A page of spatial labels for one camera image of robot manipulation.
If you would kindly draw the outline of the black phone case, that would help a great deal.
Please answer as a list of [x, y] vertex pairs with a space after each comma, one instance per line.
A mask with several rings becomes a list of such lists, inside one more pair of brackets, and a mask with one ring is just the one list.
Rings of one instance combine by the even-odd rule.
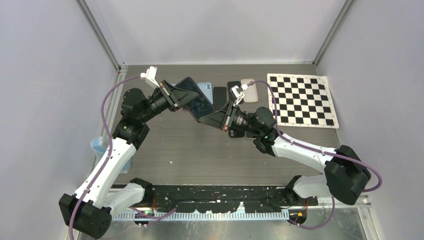
[[231, 129], [228, 132], [230, 138], [244, 138], [246, 133], [243, 130]]

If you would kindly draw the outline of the black smartphone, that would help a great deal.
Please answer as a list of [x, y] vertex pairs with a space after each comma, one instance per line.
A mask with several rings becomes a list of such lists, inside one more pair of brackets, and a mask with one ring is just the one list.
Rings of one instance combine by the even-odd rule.
[[[236, 102], [238, 97], [243, 93], [243, 88], [241, 87], [241, 82], [239, 80], [236, 81], [229, 81], [227, 83], [227, 90], [228, 90], [228, 99], [231, 102]], [[235, 86], [237, 86], [236, 95], [234, 95], [234, 89]]]

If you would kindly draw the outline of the black phone bare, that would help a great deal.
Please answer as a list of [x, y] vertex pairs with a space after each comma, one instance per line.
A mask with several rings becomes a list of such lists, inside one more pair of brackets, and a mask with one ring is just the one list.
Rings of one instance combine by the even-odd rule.
[[176, 88], [196, 92], [193, 100], [185, 105], [185, 108], [190, 112], [194, 119], [198, 122], [200, 118], [212, 114], [215, 111], [212, 103], [208, 100], [197, 83], [191, 78], [186, 77], [175, 85]]

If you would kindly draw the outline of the phone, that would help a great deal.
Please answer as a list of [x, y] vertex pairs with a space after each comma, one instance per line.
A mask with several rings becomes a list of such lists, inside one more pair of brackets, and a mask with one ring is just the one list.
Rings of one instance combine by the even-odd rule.
[[212, 91], [213, 107], [215, 110], [220, 110], [227, 102], [227, 88], [216, 86]]
[[245, 138], [246, 139], [253, 140], [253, 139], [256, 139], [257, 136], [258, 136], [257, 133], [253, 133], [253, 132], [249, 132], [249, 131], [245, 132]]

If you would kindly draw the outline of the light-blue phone case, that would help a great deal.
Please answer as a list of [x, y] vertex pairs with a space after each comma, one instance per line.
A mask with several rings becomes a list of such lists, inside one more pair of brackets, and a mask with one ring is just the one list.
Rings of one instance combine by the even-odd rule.
[[211, 104], [213, 104], [213, 87], [210, 82], [199, 82], [197, 84]]

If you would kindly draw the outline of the beige phone case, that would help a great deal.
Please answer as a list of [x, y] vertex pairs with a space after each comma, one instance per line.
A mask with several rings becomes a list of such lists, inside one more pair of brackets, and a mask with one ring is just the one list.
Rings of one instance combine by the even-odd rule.
[[[240, 81], [240, 83], [242, 85], [248, 85], [252, 82], [254, 82], [255, 80], [252, 78], [247, 78], [247, 79], [242, 79]], [[258, 93], [257, 93], [257, 88], [256, 85], [249, 85], [248, 88], [246, 90], [243, 91], [244, 92], [244, 102], [246, 103], [256, 103], [259, 98], [258, 98]]]

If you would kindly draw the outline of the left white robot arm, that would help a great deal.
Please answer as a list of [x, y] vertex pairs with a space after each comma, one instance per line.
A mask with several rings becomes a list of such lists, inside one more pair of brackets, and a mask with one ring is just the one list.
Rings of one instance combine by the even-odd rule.
[[199, 94], [181, 89], [166, 80], [154, 84], [153, 93], [146, 97], [139, 88], [124, 93], [122, 118], [113, 132], [103, 124], [109, 146], [81, 186], [72, 194], [63, 194], [59, 208], [68, 226], [69, 238], [79, 231], [100, 239], [109, 229], [112, 219], [129, 207], [148, 207], [154, 199], [150, 182], [134, 178], [124, 188], [109, 195], [109, 190], [124, 165], [137, 152], [150, 129], [147, 122], [165, 110], [176, 112]]

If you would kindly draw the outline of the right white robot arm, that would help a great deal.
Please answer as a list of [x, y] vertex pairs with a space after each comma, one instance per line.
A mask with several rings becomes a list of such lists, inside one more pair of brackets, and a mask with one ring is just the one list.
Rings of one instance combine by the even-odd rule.
[[199, 122], [225, 132], [238, 130], [256, 135], [253, 144], [261, 153], [291, 159], [319, 171], [315, 176], [295, 176], [286, 186], [285, 198], [291, 205], [299, 205], [309, 197], [334, 197], [354, 205], [371, 179], [370, 171], [352, 148], [321, 147], [290, 137], [277, 130], [275, 116], [266, 107], [247, 113], [227, 102]]

